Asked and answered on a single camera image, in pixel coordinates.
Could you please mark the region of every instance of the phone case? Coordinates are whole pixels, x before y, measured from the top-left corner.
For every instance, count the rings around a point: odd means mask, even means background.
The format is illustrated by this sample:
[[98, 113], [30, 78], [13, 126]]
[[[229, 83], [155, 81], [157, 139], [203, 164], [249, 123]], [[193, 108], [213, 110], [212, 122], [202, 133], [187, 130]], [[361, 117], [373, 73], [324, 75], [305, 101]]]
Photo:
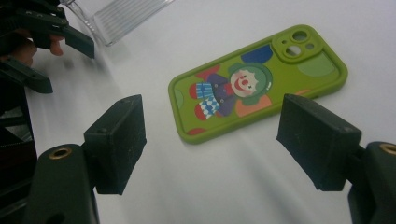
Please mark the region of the phone case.
[[274, 115], [285, 93], [312, 99], [346, 80], [329, 45], [297, 25], [175, 77], [168, 91], [180, 137], [198, 144]]

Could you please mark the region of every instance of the clear plastic box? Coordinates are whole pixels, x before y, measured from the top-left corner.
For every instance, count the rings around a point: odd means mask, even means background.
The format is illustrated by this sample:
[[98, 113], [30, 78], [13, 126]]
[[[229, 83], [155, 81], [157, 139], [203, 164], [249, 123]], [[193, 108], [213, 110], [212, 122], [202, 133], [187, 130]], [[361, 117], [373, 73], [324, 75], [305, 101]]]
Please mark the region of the clear plastic box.
[[140, 23], [174, 0], [61, 0], [106, 46], [111, 46]]

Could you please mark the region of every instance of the white table surface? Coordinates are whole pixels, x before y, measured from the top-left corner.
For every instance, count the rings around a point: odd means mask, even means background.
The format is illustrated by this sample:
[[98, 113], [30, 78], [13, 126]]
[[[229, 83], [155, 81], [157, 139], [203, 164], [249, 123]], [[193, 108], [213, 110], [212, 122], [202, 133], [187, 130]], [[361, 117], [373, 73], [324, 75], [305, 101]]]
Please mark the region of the white table surface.
[[351, 223], [350, 184], [316, 190], [276, 141], [279, 115], [189, 145], [177, 134], [167, 88], [198, 65], [308, 24], [349, 71], [343, 89], [317, 102], [361, 129], [363, 147], [395, 143], [395, 12], [394, 0], [176, 0], [116, 45], [97, 44], [95, 60], [64, 43], [62, 57], [41, 49], [33, 68], [54, 93], [27, 90], [37, 151], [82, 144], [111, 105], [142, 94], [148, 143], [124, 194], [96, 195], [101, 223]]

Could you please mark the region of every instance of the clown illustration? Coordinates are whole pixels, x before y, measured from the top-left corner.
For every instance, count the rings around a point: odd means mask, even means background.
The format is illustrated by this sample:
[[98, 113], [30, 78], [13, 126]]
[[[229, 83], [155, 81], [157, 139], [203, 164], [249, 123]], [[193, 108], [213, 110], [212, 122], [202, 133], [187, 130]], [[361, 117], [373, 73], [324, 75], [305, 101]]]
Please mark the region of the clown illustration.
[[227, 117], [233, 111], [243, 117], [271, 104], [265, 94], [271, 89], [272, 75], [262, 64], [237, 63], [229, 68], [229, 78], [217, 70], [196, 75], [204, 82], [190, 86], [190, 97], [202, 100], [194, 109], [198, 119]]

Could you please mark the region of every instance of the clown face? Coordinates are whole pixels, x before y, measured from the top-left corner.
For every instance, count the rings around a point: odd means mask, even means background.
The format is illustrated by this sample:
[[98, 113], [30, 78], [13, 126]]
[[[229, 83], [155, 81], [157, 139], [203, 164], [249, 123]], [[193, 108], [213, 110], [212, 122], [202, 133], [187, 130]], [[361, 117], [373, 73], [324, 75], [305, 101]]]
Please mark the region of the clown face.
[[231, 76], [231, 86], [236, 95], [247, 97], [256, 91], [256, 84], [259, 82], [254, 73], [240, 69]]

